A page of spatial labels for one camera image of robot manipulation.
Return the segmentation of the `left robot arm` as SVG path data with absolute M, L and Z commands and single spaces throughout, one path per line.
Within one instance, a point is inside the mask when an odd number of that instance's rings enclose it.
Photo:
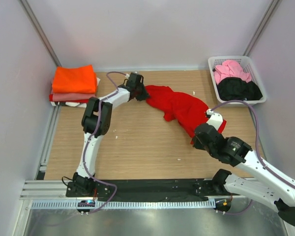
M 100 98 L 92 97 L 86 104 L 81 125 L 84 132 L 84 144 L 81 159 L 76 172 L 67 184 L 67 197 L 88 197 L 95 193 L 96 184 L 102 183 L 95 179 L 95 164 L 100 144 L 109 131 L 114 108 L 132 99 L 143 101 L 149 98 L 144 85 L 143 75 L 137 72 L 125 76 L 123 84 Z

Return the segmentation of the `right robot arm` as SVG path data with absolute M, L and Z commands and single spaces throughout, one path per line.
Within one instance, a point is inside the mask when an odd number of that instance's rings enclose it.
M 218 161 L 251 174 L 257 182 L 220 169 L 209 189 L 218 195 L 238 194 L 259 202 L 295 227 L 295 180 L 260 157 L 259 152 L 237 137 L 225 138 L 207 123 L 195 129 L 195 138 Z

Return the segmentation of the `folded orange t shirt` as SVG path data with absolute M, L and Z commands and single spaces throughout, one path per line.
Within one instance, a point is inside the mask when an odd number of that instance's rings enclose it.
M 52 90 L 54 93 L 95 93 L 97 79 L 92 65 L 78 68 L 57 67 Z

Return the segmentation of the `black t shirt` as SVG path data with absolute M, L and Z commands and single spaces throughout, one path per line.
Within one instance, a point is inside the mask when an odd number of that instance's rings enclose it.
M 238 77 L 225 78 L 217 85 L 217 90 L 223 101 L 254 101 L 263 97 L 261 90 L 253 81 L 246 82 Z

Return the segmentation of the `white plastic laundry basket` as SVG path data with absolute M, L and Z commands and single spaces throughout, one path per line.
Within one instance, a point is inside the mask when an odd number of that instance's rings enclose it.
M 220 95 L 218 93 L 217 84 L 215 82 L 213 70 L 215 69 L 215 67 L 217 65 L 222 65 L 222 63 L 227 60 L 234 60 L 234 61 L 238 62 L 245 73 L 250 73 L 252 81 L 256 84 L 256 86 L 261 91 L 261 94 L 262 94 L 261 99 L 247 101 L 247 103 L 250 104 L 251 106 L 256 105 L 256 104 L 260 104 L 260 103 L 264 103 L 266 101 L 265 88 L 264 88 L 264 85 L 261 81 L 261 78 L 260 78 L 252 60 L 249 57 L 247 57 L 247 56 L 215 56 L 215 57 L 210 57 L 208 59 L 208 66 L 209 66 L 209 70 L 210 70 L 210 74 L 211 74 L 211 78 L 212 78 L 212 82 L 213 82 L 213 88 L 214 88 L 214 92 L 216 94 L 218 104 L 224 103 L 225 101 L 220 97 Z

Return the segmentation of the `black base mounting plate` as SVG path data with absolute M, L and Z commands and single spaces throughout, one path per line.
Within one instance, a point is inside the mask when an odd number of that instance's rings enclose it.
M 205 179 L 118 179 L 77 177 L 67 184 L 66 197 L 94 197 L 112 202 L 194 202 L 208 196 L 229 196 L 224 185 Z

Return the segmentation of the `aluminium rail frame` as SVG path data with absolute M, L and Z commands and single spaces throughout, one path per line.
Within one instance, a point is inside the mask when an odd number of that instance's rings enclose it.
M 46 138 L 43 143 L 36 175 L 34 180 L 27 180 L 24 183 L 20 200 L 34 200 L 34 199 L 57 199 L 64 198 L 66 187 L 60 180 L 44 180 L 47 165 L 50 159 L 53 140 L 57 129 L 61 108 L 54 107 L 52 110 L 49 125 L 47 127 Z

